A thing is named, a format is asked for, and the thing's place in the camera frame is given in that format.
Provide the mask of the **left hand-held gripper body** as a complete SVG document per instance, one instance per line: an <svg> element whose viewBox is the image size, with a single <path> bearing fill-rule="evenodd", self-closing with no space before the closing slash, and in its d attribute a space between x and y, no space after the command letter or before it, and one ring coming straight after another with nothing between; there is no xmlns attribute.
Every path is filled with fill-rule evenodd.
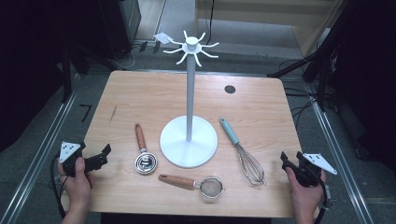
<svg viewBox="0 0 396 224"><path fill-rule="evenodd" d="M82 157L82 150L86 147L85 143L62 142L59 163L63 167L66 176L75 177L75 164L78 158Z"/></svg>

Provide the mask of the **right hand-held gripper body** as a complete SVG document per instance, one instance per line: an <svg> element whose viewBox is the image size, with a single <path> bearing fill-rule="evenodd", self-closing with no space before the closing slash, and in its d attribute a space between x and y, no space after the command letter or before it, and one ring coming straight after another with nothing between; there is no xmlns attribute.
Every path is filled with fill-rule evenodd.
<svg viewBox="0 0 396 224"><path fill-rule="evenodd" d="M337 174L333 168L320 153L303 153L307 159L307 164L299 163L296 178L300 185L313 188L319 184L321 171L327 171L332 175Z"/></svg>

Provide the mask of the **round metal utensil wooden handle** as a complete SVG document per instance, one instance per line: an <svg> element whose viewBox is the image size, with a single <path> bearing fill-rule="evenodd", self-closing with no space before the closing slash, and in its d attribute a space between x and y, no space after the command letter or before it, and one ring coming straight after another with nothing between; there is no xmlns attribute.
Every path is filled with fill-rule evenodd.
<svg viewBox="0 0 396 224"><path fill-rule="evenodd" d="M135 159L134 168L141 175L151 174L157 168L158 161L154 154L148 152L143 129L139 123L135 125L135 134L140 154Z"/></svg>

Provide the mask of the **whisk with teal handle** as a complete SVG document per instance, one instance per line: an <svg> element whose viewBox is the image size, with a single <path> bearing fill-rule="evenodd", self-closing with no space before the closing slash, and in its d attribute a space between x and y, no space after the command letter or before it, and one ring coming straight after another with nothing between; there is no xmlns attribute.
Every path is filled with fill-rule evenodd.
<svg viewBox="0 0 396 224"><path fill-rule="evenodd" d="M240 141L237 138L235 132L233 131L230 123L225 118L220 118L219 122L238 152L243 174L247 181L252 186L265 185L265 172L261 164L255 157L253 157L241 146Z"/></svg>

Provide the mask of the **mesh strainer with wooden handle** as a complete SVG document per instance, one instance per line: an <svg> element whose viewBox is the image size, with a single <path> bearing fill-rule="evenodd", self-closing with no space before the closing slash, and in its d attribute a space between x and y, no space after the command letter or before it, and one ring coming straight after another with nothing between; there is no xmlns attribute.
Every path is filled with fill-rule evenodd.
<svg viewBox="0 0 396 224"><path fill-rule="evenodd" d="M159 175L159 179L176 186L198 189L202 196L210 200L217 199L224 191L222 182L213 176L206 177L202 181L175 175Z"/></svg>

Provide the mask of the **white utensil rack stand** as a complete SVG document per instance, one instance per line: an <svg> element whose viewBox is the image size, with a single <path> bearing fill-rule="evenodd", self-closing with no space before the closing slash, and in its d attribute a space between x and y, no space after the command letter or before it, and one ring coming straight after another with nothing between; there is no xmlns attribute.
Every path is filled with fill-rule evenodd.
<svg viewBox="0 0 396 224"><path fill-rule="evenodd" d="M203 53L209 58L214 58L204 51L204 48L213 48L213 45L202 45L201 41L205 34L199 38L183 32L185 40L176 42L172 38L168 40L180 49L166 50L165 53L173 54L183 51L184 54L177 64L187 62L187 112L169 121L160 135L160 147L163 155L171 163L181 168L195 168L208 162L215 154L218 147L218 135L213 125L206 119L193 115L194 91L195 91L195 68L202 66L198 54Z"/></svg>

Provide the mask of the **person's right hand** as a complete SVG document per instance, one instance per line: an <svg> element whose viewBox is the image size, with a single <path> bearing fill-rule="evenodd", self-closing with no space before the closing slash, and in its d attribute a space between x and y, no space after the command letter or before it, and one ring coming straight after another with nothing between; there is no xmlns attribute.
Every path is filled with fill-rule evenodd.
<svg viewBox="0 0 396 224"><path fill-rule="evenodd" d="M288 180L291 185L291 204L293 214L298 211L305 211L314 213L318 204L324 198L324 192L321 186L313 188L306 188L299 184L295 173L289 168L286 168Z"/></svg>

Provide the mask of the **person's left hand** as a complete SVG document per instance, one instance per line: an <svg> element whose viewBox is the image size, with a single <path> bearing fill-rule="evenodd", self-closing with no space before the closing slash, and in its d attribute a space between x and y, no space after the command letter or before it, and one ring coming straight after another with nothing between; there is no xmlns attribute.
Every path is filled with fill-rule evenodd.
<svg viewBox="0 0 396 224"><path fill-rule="evenodd" d="M87 214L91 207L91 190L94 183L94 176L85 173L85 161L79 157L75 163L75 176L70 177L64 171L63 166L58 163L60 180L64 183L65 190L69 197L69 210L74 214Z"/></svg>

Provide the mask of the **black metal stand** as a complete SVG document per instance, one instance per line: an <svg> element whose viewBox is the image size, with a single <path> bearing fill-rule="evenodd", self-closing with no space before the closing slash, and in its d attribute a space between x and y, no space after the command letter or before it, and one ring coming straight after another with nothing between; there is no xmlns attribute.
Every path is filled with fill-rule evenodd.
<svg viewBox="0 0 396 224"><path fill-rule="evenodd" d="M324 22L314 32L313 38L306 40L306 42L310 43L307 55L301 60L267 76L280 78L306 65L303 73L304 81L312 82L324 70L325 60L330 57L335 49L350 14L349 9L351 7L353 7L352 0L335 0L328 16L325 17Z"/></svg>

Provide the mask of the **black cabinet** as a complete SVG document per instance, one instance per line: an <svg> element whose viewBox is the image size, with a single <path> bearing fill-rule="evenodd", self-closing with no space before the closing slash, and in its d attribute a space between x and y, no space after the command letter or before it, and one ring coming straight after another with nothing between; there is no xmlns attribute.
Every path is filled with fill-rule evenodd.
<svg viewBox="0 0 396 224"><path fill-rule="evenodd" d="M141 21L138 0L99 0L106 31L106 54L117 60L132 49Z"/></svg>

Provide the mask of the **white paper sheet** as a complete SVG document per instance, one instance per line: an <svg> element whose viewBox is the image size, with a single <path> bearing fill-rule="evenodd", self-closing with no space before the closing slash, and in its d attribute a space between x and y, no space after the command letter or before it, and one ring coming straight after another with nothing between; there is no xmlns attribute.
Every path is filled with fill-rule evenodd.
<svg viewBox="0 0 396 224"><path fill-rule="evenodd" d="M173 40L172 37L170 37L169 35L167 35L165 33L158 33L158 34L154 35L153 37L157 41L161 42L162 44L168 44Z"/></svg>

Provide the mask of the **light wooden desk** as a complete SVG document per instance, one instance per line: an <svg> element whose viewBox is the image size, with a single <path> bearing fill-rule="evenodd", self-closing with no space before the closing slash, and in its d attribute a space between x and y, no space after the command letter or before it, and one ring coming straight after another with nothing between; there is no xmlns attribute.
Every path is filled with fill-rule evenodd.
<svg viewBox="0 0 396 224"><path fill-rule="evenodd" d="M308 56L347 0L215 0L214 20L288 25Z"/></svg>

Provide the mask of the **metal floor rail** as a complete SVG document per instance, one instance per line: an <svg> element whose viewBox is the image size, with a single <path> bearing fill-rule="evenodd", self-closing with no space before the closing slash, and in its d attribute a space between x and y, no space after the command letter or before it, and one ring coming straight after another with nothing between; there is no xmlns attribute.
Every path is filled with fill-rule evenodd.
<svg viewBox="0 0 396 224"><path fill-rule="evenodd" d="M15 224L50 154L55 138L61 130L65 118L76 99L76 94L77 91L72 91L65 102L60 104L56 116L51 121L45 136L37 147L35 154L31 157L31 161L24 172L21 182L16 187L10 202L7 204L7 209L4 211L3 215L0 216L0 224Z"/></svg>
<svg viewBox="0 0 396 224"><path fill-rule="evenodd" d="M317 116L319 125L329 145L332 157L337 166L338 175L341 177L344 183L349 200L351 201L351 204L355 210L360 224L374 224L374 220L367 207L367 203L363 197L363 194L361 193L356 178L352 174L347 160L342 152L339 142L332 129L332 125L329 122L328 116L319 105L318 96L316 96L313 108Z"/></svg>

